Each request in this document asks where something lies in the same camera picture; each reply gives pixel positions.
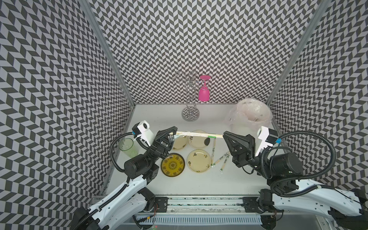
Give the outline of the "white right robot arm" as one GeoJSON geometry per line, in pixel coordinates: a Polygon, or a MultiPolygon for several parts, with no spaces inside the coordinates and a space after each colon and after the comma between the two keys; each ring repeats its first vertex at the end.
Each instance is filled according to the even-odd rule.
{"type": "Polygon", "coordinates": [[[304,175],[302,162],[290,148],[286,147],[283,154],[270,156],[270,152],[282,148],[285,138],[275,130],[261,127],[256,137],[223,133],[233,163],[239,168],[250,166],[268,185],[267,189],[260,190],[259,196],[243,198],[245,211],[260,214],[262,227],[270,230],[288,210],[318,215],[349,230],[367,229],[367,198],[363,191],[341,190],[315,181],[333,168],[337,154],[328,139],[313,132],[310,136],[328,147],[330,160],[320,171],[304,175]]]}

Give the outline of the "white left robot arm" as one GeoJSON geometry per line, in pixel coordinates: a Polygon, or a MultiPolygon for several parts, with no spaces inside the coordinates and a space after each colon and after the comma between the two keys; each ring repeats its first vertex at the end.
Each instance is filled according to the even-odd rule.
{"type": "Polygon", "coordinates": [[[148,123],[143,121],[136,124],[131,132],[120,135],[112,142],[109,149],[111,161],[119,172],[127,176],[127,180],[89,208],[78,208],[74,212],[70,229],[116,230],[139,212],[151,211],[154,208],[155,194],[147,185],[158,174],[158,159],[169,156],[177,127],[160,130],[156,135],[153,135],[149,128],[148,123]],[[129,159],[121,168],[114,159],[114,145],[129,135],[137,140],[143,138],[148,146],[144,146],[144,154],[129,159]]]}

